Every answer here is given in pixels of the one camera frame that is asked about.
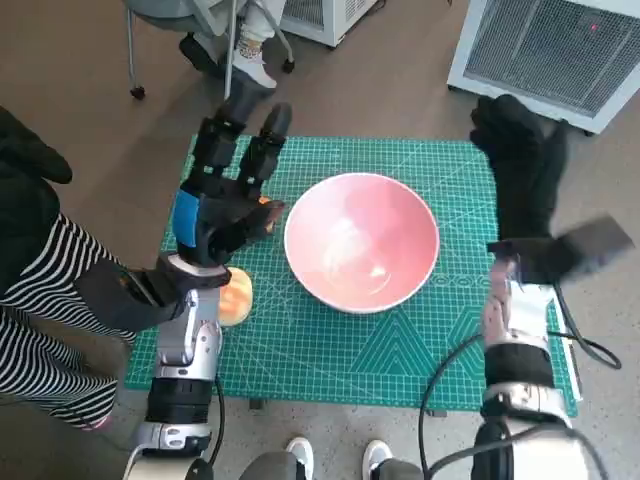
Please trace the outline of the black blue-taped left hand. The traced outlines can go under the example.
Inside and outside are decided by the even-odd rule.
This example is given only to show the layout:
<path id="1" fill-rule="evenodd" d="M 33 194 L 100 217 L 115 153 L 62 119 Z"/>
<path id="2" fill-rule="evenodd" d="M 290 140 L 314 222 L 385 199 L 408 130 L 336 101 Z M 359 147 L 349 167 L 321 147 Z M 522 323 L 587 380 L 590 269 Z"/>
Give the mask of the black blue-taped left hand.
<path id="1" fill-rule="evenodd" d="M 229 262 L 235 251 L 265 237 L 284 210 L 282 201 L 260 198 L 286 143 L 292 120 L 288 104 L 276 104 L 251 137 L 238 175 L 225 175 L 262 97 L 260 87 L 237 84 L 216 113 L 200 124 L 192 167 L 176 195 L 172 218 L 177 252 L 190 264 L 213 268 Z"/>

